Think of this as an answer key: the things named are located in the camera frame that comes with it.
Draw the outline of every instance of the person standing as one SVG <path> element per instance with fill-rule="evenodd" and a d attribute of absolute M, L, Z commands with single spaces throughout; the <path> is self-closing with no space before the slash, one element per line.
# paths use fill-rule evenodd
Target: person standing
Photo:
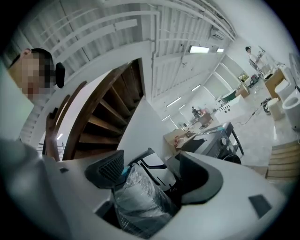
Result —
<path fill-rule="evenodd" d="M 266 74 L 264 71 L 264 66 L 265 64 L 263 63 L 263 61 L 261 60 L 260 57 L 255 56 L 254 54 L 251 53 L 251 47 L 246 47 L 246 52 L 248 53 L 248 57 L 250 58 L 250 60 L 257 66 L 257 68 L 263 73 Z"/>
<path fill-rule="evenodd" d="M 195 118 L 200 118 L 199 110 L 196 110 L 195 107 L 192 107 L 192 114 Z"/>

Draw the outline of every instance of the cable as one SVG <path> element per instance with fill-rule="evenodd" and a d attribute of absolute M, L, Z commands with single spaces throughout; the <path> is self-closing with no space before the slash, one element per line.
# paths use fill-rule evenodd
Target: cable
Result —
<path fill-rule="evenodd" d="M 257 110 L 258 109 L 260 109 L 260 107 L 258 107 L 253 113 L 252 113 L 252 115 L 250 116 L 250 118 L 245 122 L 245 123 L 241 123 L 241 122 L 237 122 L 237 123 L 239 123 L 239 124 L 241 124 L 241 125 L 245 125 L 246 123 L 248 123 L 249 121 L 250 121 L 250 119 L 253 117 L 253 115 L 257 112 Z"/>

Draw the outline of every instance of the wooden staircase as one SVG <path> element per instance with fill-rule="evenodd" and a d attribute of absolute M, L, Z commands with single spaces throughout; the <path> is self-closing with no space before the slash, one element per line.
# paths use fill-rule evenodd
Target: wooden staircase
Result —
<path fill-rule="evenodd" d="M 138 60 L 112 70 L 79 112 L 63 160 L 116 150 L 142 96 Z"/>

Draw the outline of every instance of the plastic bag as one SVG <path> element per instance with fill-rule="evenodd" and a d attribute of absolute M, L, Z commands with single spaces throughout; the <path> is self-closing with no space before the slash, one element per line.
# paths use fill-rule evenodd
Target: plastic bag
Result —
<path fill-rule="evenodd" d="M 124 231 L 150 238 L 178 212 L 171 199 L 138 164 L 133 164 L 125 185 L 115 192 Z"/>

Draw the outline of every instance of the person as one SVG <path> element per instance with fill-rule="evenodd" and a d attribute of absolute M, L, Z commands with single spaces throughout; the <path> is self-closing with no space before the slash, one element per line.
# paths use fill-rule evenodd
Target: person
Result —
<path fill-rule="evenodd" d="M 8 73 L 31 102 L 50 93 L 55 85 L 52 56 L 42 48 L 23 50 L 12 61 Z"/>
<path fill-rule="evenodd" d="M 200 118 L 199 111 L 200 110 L 196 110 L 195 107 L 192 106 L 192 114 L 194 115 L 195 118 Z"/>
<path fill-rule="evenodd" d="M 52 56 L 42 48 L 23 50 L 12 61 L 7 71 L 23 95 L 31 102 L 48 94 L 57 82 Z M 54 117 L 50 113 L 46 119 L 46 152 L 48 156 L 59 161 L 55 124 Z"/>
<path fill-rule="evenodd" d="M 252 53 L 251 53 L 251 47 L 246 47 L 246 52 L 248 53 L 248 56 L 250 58 L 250 60 L 256 64 L 256 66 L 259 68 L 259 70 L 265 74 L 263 68 L 265 66 L 265 64 L 263 63 L 263 61 L 261 60 L 260 57 L 258 56 L 254 56 Z"/>

